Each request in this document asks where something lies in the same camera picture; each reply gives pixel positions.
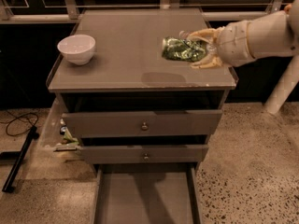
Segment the speckled floor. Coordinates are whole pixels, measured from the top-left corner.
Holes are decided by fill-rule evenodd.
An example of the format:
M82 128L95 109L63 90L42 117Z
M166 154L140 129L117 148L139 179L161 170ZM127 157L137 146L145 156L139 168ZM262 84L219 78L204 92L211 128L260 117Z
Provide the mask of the speckled floor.
M34 111L41 132L48 109ZM262 104L225 104L210 149L197 172L205 223L299 223L299 103L273 116ZM11 116L0 111L0 122ZM0 124L0 152L20 150ZM24 123L11 127L19 132ZM74 153L52 152L44 139L30 146L13 193L0 192L0 223L90 223L95 177ZM2 188L11 165L0 165Z

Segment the black stand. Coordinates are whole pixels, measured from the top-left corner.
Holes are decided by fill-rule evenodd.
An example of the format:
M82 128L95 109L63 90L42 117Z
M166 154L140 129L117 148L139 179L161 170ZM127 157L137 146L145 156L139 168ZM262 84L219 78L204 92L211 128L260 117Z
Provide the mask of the black stand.
M10 171L7 181L2 188L3 192L9 192L9 193L13 192L14 188L11 185L12 185L13 181L15 180L15 177L20 169L22 160L24 159L24 157L26 155L28 147L30 146L31 141L33 139L37 139L39 137L39 134L36 132L36 130L37 130L36 126L33 126L30 129L29 133L27 134L25 143L23 144L20 152L7 152L7 153L4 153L4 155L3 155L3 153L1 153L1 156L5 157L5 159L7 159L9 157L11 158L13 156L16 157L16 160L13 164L13 167Z

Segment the gray countertop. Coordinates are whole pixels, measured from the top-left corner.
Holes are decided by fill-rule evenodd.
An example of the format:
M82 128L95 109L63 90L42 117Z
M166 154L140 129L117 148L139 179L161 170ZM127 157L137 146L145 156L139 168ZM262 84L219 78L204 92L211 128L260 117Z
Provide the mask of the gray countertop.
M162 40L206 28L198 9L88 10L76 34L91 35L96 53L76 66L62 59L51 92L233 89L227 67L193 69L162 57Z

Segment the wire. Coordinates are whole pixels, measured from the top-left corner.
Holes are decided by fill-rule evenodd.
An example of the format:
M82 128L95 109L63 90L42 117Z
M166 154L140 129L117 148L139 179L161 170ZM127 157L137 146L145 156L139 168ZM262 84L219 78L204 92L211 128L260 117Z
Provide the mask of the wire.
M12 114L11 112L9 112L8 110L6 110L8 112L8 114L10 116L12 116L14 119L12 119L11 121L4 121L4 122L0 122L2 124L6 124L7 127L6 127L6 134L8 136L12 136L12 137L16 137L16 136L20 136L22 134L25 134L27 132L30 131L30 129L35 126L38 122L38 115L36 113L32 113L32 112L29 112L29 113L26 113L26 114L23 114L23 115L20 115L20 116L15 116L14 114ZM30 127L25 130L24 132L21 132L21 133L10 133L9 132L9 127L11 126L11 124L13 124L15 121L21 121L23 123L29 123L30 124Z

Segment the dark background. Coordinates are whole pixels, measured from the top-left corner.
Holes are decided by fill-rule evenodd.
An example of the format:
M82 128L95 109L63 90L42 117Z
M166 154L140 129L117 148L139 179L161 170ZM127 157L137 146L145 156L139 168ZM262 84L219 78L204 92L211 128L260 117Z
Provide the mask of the dark background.
M28 3L29 8L12 11L18 15L66 13L64 8L45 8L42 0L28 0ZM210 25L219 27L227 23L211 22ZM74 25L0 24L0 109L51 107L54 95L48 92L46 79L59 54L58 42L70 35ZM265 102L290 60L266 58L236 68L239 82L226 102ZM298 94L297 85L288 101L298 101Z

